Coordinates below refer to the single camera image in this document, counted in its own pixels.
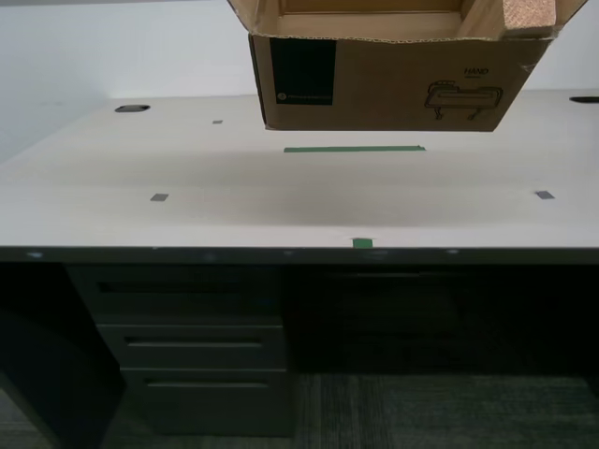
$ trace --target dark gray drawer unit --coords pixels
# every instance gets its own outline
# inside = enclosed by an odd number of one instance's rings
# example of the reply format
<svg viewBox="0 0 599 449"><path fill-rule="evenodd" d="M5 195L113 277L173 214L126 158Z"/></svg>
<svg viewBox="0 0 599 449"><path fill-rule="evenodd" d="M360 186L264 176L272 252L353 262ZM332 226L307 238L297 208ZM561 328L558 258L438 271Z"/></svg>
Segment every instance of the dark gray drawer unit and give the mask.
<svg viewBox="0 0 599 449"><path fill-rule="evenodd" d="M276 269L68 271L157 431L291 435L292 385Z"/></svg>
<svg viewBox="0 0 599 449"><path fill-rule="evenodd" d="M285 369L282 326L98 326L131 368Z"/></svg>
<svg viewBox="0 0 599 449"><path fill-rule="evenodd" d="M161 433L288 436L289 375L252 370L122 370Z"/></svg>
<svg viewBox="0 0 599 449"><path fill-rule="evenodd" d="M78 266L69 274L97 323L280 324L270 268Z"/></svg>

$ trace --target open cardboard box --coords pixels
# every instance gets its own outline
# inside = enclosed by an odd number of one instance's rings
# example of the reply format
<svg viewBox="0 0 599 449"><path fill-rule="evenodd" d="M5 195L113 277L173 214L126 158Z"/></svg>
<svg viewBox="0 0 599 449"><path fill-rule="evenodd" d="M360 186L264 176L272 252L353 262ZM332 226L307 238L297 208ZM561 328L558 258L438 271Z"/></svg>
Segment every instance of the open cardboard box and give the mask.
<svg viewBox="0 0 599 449"><path fill-rule="evenodd" d="M492 131L586 0L229 0L264 122Z"/></svg>

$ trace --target white wall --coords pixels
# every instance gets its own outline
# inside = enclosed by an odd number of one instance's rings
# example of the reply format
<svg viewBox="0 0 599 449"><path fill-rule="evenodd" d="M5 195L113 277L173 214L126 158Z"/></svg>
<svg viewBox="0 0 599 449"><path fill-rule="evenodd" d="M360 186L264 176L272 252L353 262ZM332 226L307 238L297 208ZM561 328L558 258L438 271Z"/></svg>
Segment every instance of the white wall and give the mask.
<svg viewBox="0 0 599 449"><path fill-rule="evenodd" d="M526 88L599 88L598 18L589 0ZM108 97L256 91L225 0L0 7L0 65L0 161Z"/></svg>

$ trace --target green tape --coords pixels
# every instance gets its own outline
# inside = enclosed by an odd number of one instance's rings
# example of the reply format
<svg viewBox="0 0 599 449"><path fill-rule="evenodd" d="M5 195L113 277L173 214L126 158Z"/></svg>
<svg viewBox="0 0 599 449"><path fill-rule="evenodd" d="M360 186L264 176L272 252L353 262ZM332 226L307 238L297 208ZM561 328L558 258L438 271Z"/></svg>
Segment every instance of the green tape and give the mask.
<svg viewBox="0 0 599 449"><path fill-rule="evenodd" d="M358 250L364 250L364 249L373 247L372 239L353 239L353 241L354 241L354 248L356 248Z"/></svg>
<svg viewBox="0 0 599 449"><path fill-rule="evenodd" d="M288 147L283 152L424 152L419 145L412 147Z"/></svg>

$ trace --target product illustration on box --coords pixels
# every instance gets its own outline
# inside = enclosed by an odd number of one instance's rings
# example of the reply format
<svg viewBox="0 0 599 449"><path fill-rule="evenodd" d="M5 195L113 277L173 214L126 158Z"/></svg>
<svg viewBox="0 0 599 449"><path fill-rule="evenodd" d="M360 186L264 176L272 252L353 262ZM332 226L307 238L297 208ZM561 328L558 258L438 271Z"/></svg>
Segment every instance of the product illustration on box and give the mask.
<svg viewBox="0 0 599 449"><path fill-rule="evenodd" d="M443 120L444 109L473 109L468 120L474 120L483 110L497 108L503 94L500 87L461 89L455 81L441 80L429 86L424 106L434 108L436 120Z"/></svg>

